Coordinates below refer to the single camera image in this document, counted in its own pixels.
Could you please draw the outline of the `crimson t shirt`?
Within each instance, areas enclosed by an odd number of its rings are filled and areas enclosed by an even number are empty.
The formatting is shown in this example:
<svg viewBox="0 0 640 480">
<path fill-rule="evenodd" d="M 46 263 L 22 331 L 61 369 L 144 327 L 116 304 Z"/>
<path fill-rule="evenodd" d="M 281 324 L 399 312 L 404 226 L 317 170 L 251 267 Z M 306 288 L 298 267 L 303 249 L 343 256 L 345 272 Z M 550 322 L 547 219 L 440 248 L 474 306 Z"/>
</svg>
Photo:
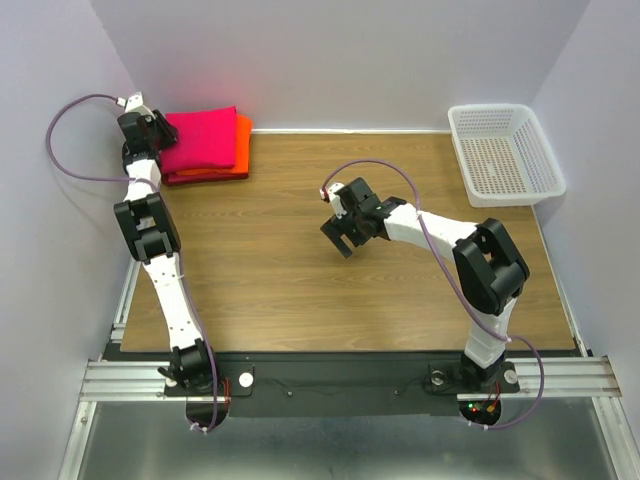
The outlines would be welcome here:
<svg viewBox="0 0 640 480">
<path fill-rule="evenodd" d="M 235 165 L 235 107 L 198 112 L 167 113 L 177 129 L 175 145 L 161 152 L 163 174 L 186 170 L 226 169 Z"/>
</svg>

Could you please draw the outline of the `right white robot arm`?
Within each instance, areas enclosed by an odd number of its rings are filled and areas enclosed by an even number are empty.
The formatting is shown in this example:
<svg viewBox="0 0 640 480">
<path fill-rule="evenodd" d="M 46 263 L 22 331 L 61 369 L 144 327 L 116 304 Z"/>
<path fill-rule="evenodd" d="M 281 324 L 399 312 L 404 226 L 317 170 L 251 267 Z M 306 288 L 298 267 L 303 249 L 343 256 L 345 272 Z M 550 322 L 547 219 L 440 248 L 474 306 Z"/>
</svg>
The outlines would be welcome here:
<svg viewBox="0 0 640 480">
<path fill-rule="evenodd" d="M 530 271 L 504 225 L 493 218 L 462 222 L 385 200 L 358 177 L 320 189 L 333 215 L 321 231 L 344 257 L 373 238 L 430 251 L 471 317 L 461 354 L 460 378 L 472 390 L 493 383 L 504 362 L 508 325 Z"/>
</svg>

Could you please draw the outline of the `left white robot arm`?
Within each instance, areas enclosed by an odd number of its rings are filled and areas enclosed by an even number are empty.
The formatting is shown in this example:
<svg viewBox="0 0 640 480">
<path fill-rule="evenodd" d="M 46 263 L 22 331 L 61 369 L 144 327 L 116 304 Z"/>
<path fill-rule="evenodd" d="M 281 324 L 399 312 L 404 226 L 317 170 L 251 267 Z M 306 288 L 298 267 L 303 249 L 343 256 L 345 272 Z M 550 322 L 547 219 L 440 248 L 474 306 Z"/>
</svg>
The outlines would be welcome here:
<svg viewBox="0 0 640 480">
<path fill-rule="evenodd" d="M 169 335 L 170 360 L 160 369 L 171 386 L 215 395 L 223 371 L 215 364 L 183 277 L 181 240 L 161 195 L 160 153 L 177 143 L 177 130 L 157 110 L 127 109 L 118 117 L 122 160 L 129 180 L 114 214 L 133 260 L 140 263 L 158 298 Z"/>
</svg>

